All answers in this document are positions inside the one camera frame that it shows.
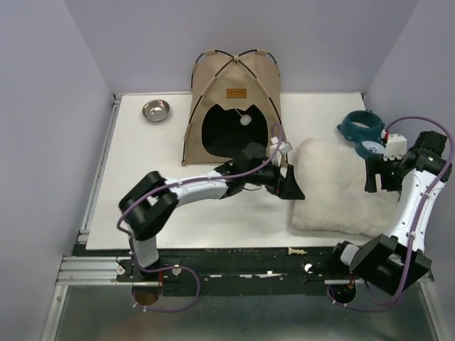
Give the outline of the teal double pet bowl stand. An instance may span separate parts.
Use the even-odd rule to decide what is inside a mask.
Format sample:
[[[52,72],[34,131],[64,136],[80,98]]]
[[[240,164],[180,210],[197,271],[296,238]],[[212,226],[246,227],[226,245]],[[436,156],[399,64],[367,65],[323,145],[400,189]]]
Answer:
[[[354,144],[355,152],[361,158],[383,156],[385,145],[381,133],[385,123],[378,115],[365,110],[353,111],[336,128],[346,141]]]

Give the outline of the white fluffy cushion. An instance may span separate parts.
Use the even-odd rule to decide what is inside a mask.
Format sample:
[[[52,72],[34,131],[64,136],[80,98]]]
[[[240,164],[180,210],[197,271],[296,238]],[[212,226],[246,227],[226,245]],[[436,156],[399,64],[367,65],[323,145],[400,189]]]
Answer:
[[[306,139],[297,149],[294,174],[305,195],[294,202],[295,228],[369,237],[390,231],[399,194],[365,192],[365,161],[353,148]]]

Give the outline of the steel pet bowl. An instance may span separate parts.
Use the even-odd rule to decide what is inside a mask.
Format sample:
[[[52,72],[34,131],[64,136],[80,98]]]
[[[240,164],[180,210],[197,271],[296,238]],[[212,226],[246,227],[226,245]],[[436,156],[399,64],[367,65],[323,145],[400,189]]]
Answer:
[[[158,124],[165,121],[170,114],[170,106],[164,99],[148,101],[142,108],[142,115],[148,122]]]

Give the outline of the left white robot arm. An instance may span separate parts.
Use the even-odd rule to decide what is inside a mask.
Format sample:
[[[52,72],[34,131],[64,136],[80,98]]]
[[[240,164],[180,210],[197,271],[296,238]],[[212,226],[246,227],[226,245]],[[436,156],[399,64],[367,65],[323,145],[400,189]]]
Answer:
[[[281,166],[266,156],[266,149],[252,142],[232,160],[226,161],[200,177],[172,180],[160,172],[147,173],[120,201],[120,222],[129,226],[117,229],[129,236],[136,261],[133,272],[143,281],[157,274],[159,253],[156,235],[164,228],[173,211],[201,200],[221,200],[232,197],[246,184],[264,187],[268,193],[283,200],[304,200],[289,164],[285,175]]]

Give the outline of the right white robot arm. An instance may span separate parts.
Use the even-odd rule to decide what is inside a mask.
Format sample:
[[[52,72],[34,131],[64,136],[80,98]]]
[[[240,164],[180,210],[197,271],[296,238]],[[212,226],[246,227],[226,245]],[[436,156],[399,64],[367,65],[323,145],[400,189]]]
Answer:
[[[359,247],[347,241],[337,244],[327,261],[330,275],[351,273],[393,295],[430,270],[424,237],[434,202],[451,174],[451,164],[442,157],[446,141],[438,132],[423,131],[398,156],[366,160],[366,192],[381,188],[400,193],[392,228]]]

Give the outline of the white chess piece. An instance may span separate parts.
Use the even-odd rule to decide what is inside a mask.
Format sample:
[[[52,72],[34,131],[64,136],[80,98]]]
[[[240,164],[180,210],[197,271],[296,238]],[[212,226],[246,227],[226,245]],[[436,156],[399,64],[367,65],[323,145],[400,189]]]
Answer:
[[[305,255],[305,254],[307,254],[307,252],[304,249],[295,249],[295,248],[289,247],[287,254],[288,255],[293,255],[293,254],[295,254],[295,255]]]

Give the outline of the white pompom toy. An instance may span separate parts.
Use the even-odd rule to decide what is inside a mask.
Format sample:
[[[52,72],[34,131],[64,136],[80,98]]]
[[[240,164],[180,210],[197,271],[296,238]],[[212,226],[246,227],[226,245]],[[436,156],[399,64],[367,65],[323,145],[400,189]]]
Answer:
[[[235,111],[239,114],[240,116],[240,123],[243,126],[247,126],[251,123],[252,117],[249,114],[243,114],[241,113],[238,109],[235,109]]]

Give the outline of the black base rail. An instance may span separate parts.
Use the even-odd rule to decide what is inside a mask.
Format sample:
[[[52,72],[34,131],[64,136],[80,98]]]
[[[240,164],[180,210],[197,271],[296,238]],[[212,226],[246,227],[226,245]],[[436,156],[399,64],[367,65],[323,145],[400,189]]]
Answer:
[[[342,303],[355,298],[358,280],[333,270],[333,247],[291,247],[305,255],[288,255],[288,248],[160,249],[146,269],[120,260],[117,281],[176,297],[323,296],[331,288]]]

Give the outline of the aluminium frame rail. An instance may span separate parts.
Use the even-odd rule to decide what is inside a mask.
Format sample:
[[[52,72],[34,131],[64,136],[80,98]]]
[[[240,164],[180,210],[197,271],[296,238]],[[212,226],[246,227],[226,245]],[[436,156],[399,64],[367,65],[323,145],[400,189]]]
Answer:
[[[111,256],[100,256],[91,251],[86,255],[85,246],[90,234],[90,224],[95,203],[100,191],[105,162],[111,144],[115,123],[118,116],[119,106],[122,101],[121,94],[112,95],[112,105],[109,113],[107,130],[102,142],[102,149],[97,159],[97,167],[90,195],[84,209],[82,222],[77,231],[76,238],[69,252],[62,257],[58,276],[55,281],[53,297],[48,310],[47,318],[41,335],[42,340],[57,340],[61,329],[65,310],[70,300],[71,288],[88,286],[107,286],[115,282],[114,269],[111,268],[114,261]]]

